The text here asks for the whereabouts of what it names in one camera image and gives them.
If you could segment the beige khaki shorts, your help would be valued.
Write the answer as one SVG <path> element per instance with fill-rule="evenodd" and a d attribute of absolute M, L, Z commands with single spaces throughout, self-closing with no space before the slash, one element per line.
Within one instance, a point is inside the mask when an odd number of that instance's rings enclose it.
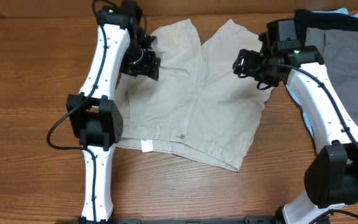
<path fill-rule="evenodd" d="M 257 35 L 228 20 L 201 42 L 186 19 L 154 36 L 158 80 L 123 75 L 116 90 L 124 118 L 119 147 L 143 150 L 150 141 L 155 152 L 239 171 L 270 96 L 232 71 L 240 49 L 261 49 Z"/>

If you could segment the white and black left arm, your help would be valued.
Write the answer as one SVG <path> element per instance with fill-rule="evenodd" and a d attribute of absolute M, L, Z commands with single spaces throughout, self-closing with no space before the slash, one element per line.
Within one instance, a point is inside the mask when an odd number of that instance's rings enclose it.
<path fill-rule="evenodd" d="M 78 223 L 112 223 L 112 158 L 121 140 L 124 122 L 114 101 L 120 74 L 139 75 L 155 81 L 161 59 L 152 51 L 155 36 L 135 1 L 116 6 L 106 1 L 94 11 L 98 43 L 86 81 L 77 95 L 68 95 L 66 107 L 77 147 L 85 159 L 85 202 Z"/>

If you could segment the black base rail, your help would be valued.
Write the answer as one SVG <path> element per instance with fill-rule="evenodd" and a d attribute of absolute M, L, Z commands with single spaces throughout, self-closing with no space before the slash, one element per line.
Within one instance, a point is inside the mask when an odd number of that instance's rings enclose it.
<path fill-rule="evenodd" d="M 282 224 L 283 222 L 275 216 L 246 216 L 244 218 L 187 219 L 187 220 L 112 219 L 101 223 L 107 223 L 107 224 Z"/>

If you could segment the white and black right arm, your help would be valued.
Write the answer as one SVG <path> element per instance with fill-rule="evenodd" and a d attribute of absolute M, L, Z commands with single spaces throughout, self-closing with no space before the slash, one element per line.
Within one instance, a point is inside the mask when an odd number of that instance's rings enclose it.
<path fill-rule="evenodd" d="M 296 96 L 313 132 L 316 158 L 304 176 L 305 190 L 272 217 L 247 217 L 246 223 L 328 223 L 358 202 L 358 126 L 335 92 L 324 59 L 304 46 L 291 19 L 269 22 L 259 35 L 259 52 L 242 49 L 232 69 L 251 77 L 259 90 L 284 83 Z"/>

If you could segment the black folded garment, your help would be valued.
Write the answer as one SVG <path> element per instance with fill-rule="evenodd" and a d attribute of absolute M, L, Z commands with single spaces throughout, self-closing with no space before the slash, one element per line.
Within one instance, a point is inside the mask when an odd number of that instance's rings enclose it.
<path fill-rule="evenodd" d="M 358 18 L 339 13 L 319 13 L 311 12 L 306 9 L 295 11 L 293 18 L 296 36 L 303 43 L 306 40 L 307 28 L 317 28 L 321 30 L 346 30 L 358 31 Z"/>

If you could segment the grey folded garment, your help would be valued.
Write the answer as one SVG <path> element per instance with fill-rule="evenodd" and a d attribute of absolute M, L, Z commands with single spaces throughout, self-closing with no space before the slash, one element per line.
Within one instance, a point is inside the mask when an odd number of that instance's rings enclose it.
<path fill-rule="evenodd" d="M 305 44 L 323 56 L 335 92 L 358 125 L 358 32 L 308 28 Z"/>

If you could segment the brown cardboard backdrop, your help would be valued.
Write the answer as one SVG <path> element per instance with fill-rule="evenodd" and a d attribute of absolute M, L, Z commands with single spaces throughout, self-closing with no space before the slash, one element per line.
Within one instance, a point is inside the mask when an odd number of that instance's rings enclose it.
<path fill-rule="evenodd" d="M 138 0 L 147 16 L 358 11 L 358 0 Z M 0 18 L 92 16 L 91 0 L 0 0 Z"/>

